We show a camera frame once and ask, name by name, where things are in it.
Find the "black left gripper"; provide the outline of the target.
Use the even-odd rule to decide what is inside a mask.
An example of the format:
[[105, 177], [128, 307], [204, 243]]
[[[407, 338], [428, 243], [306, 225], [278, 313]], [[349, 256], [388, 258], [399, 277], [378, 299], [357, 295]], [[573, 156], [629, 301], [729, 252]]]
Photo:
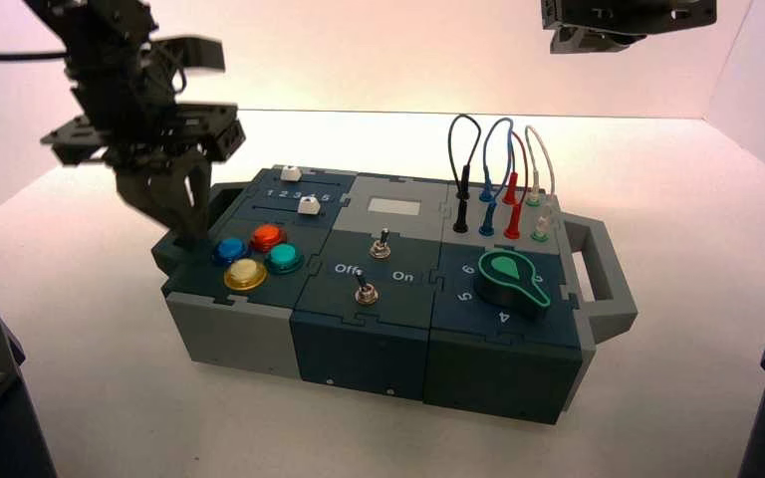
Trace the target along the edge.
[[169, 158], [192, 147], [200, 150], [205, 156], [184, 156], [187, 172], [117, 168], [115, 176], [117, 193], [129, 206], [188, 247], [204, 239], [210, 162], [226, 161], [246, 139], [237, 107], [178, 102], [186, 85], [185, 74], [178, 72], [91, 72], [73, 81], [83, 113], [50, 130], [41, 143], [68, 165], [88, 161], [102, 147], [118, 156], [106, 159], [113, 164], [145, 163], [157, 150]]

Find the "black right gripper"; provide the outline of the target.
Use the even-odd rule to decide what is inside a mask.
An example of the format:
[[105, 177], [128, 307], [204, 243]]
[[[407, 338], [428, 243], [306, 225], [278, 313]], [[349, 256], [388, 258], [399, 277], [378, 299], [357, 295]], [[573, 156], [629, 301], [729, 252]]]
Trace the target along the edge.
[[617, 53], [647, 38], [713, 25], [714, 0], [544, 0], [545, 29], [556, 29], [553, 55]]

